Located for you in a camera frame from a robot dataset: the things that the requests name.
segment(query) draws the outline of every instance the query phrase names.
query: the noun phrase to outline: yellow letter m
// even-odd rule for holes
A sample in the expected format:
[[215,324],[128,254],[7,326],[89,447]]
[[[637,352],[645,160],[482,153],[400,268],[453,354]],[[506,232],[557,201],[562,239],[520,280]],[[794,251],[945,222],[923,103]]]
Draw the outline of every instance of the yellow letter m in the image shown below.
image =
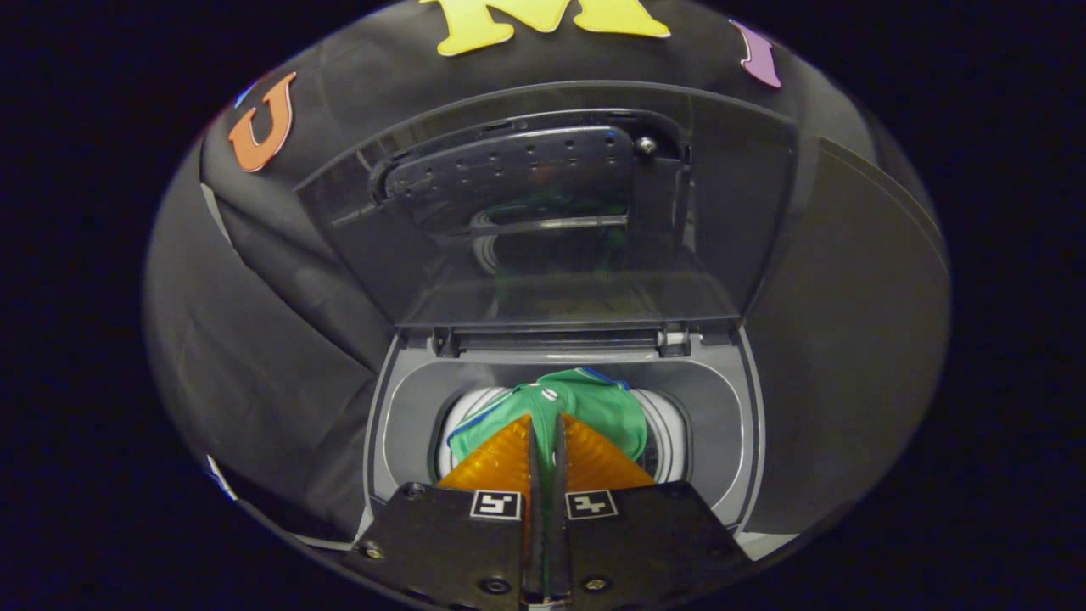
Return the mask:
[[[573,23],[589,31],[609,31],[667,38],[668,26],[653,18],[637,0],[578,0],[581,14]],[[513,38],[513,26],[494,23],[488,9],[497,9],[539,31],[554,31],[570,0],[419,0],[440,2],[449,23],[449,38],[438,44],[442,55],[458,55]]]

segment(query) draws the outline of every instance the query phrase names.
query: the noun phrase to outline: black background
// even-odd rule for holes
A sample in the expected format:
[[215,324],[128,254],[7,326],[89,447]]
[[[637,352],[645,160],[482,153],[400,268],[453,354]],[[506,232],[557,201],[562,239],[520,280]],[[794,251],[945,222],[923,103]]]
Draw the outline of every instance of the black background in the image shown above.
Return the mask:
[[[1058,310],[1082,311],[1083,20],[1070,1],[998,4],[723,5],[898,137],[944,225],[955,320],[930,417],[882,484],[832,533],[705,608],[1082,599],[1071,473],[1083,403],[1069,390],[1082,349]],[[4,198],[16,246],[4,301],[20,317],[5,331],[25,343],[4,377],[4,608],[391,607],[270,536],[201,474],[159,404],[139,324],[147,239],[184,152],[255,77],[367,9],[36,2],[8,20],[18,49],[7,127],[30,145],[12,145],[5,167],[20,186]]]

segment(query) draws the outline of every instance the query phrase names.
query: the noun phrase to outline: blue trim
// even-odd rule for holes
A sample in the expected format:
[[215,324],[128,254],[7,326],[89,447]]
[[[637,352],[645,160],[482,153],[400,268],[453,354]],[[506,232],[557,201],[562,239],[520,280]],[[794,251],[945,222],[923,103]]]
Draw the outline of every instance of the blue trim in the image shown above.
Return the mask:
[[497,409],[498,406],[501,406],[502,404],[504,404],[505,400],[508,399],[512,396],[513,396],[513,393],[509,393],[505,397],[502,397],[502,399],[498,400],[498,402],[496,402],[495,404],[493,404],[493,405],[491,405],[491,406],[489,406],[487,408],[483,408],[483,410],[481,412],[479,412],[478,415],[471,417],[471,420],[469,420],[467,422],[463,422],[463,423],[456,425],[456,429],[454,429],[453,432],[449,434],[449,437],[445,437],[445,446],[447,446],[451,449],[453,447],[453,437],[455,437],[459,433],[463,433],[464,430],[470,429],[470,428],[475,427],[476,424],[479,424],[479,421],[481,421],[482,419],[487,418],[487,416],[490,415],[490,412],[492,412],[495,409]]
[[253,90],[253,87],[256,87],[257,82],[260,82],[260,79],[253,80],[253,84],[250,85],[248,89],[245,89],[244,91],[242,91],[241,94],[238,96],[238,99],[233,100],[233,107],[240,106],[241,102],[245,101],[245,96],[248,96],[249,92]]
[[606,375],[597,372],[596,370],[594,370],[592,368],[581,368],[581,371],[591,373],[592,375],[598,378],[599,380],[602,380],[604,382],[609,382],[611,384],[618,384],[618,385],[620,385],[622,387],[623,391],[629,391],[630,390],[630,385],[627,384],[624,380],[611,380],[611,379],[607,378]]

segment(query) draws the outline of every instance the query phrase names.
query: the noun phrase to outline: green shirt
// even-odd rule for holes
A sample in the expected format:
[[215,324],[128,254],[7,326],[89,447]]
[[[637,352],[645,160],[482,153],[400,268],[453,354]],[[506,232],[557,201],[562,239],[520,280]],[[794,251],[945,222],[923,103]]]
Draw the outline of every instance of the green shirt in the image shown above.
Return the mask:
[[457,461],[463,461],[480,444],[517,420],[532,415],[535,447],[539,449],[541,480],[551,481],[554,464],[555,420],[566,412],[606,437],[631,460],[645,450],[645,415],[624,382],[616,382],[589,368],[544,375],[532,384],[521,384],[464,417],[450,434],[447,444]]

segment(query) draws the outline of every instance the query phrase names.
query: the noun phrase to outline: purple letter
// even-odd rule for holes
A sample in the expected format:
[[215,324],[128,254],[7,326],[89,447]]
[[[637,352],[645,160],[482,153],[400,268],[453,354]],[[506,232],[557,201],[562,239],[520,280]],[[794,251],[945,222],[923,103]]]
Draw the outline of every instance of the purple letter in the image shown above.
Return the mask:
[[735,29],[743,35],[743,43],[747,47],[747,56],[740,64],[746,68],[752,76],[761,80],[770,87],[781,87],[781,79],[776,77],[776,67],[773,65],[773,54],[769,51],[773,46],[757,33],[752,31],[746,26],[728,20]]

